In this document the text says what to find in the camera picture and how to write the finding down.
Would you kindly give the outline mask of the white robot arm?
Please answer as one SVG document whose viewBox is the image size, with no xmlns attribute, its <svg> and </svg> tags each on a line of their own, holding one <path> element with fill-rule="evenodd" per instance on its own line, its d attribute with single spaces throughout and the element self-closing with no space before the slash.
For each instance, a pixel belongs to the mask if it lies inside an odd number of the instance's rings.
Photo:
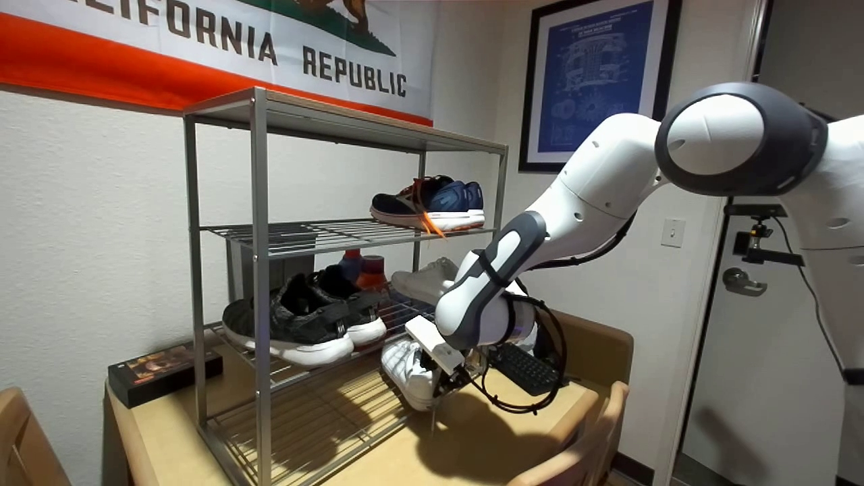
<svg viewBox="0 0 864 486">
<path fill-rule="evenodd" d="M 773 197 L 796 226 L 839 376 L 864 373 L 864 115 L 826 119 L 747 81 L 693 91 L 664 119 L 614 112 L 554 183 L 469 254 L 411 338 L 454 373 L 476 347 L 530 332 L 506 289 L 562 257 L 595 257 L 658 187 L 711 197 Z"/>
</svg>

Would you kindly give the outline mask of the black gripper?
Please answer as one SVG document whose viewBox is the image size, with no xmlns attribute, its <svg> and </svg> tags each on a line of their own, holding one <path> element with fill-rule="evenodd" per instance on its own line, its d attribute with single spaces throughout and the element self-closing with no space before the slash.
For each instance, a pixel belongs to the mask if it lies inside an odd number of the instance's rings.
<svg viewBox="0 0 864 486">
<path fill-rule="evenodd" d="M 431 385 L 437 394 L 448 394 L 468 384 L 465 353 L 448 346 L 429 318 L 414 315 L 404 328 L 431 358 Z"/>
</svg>

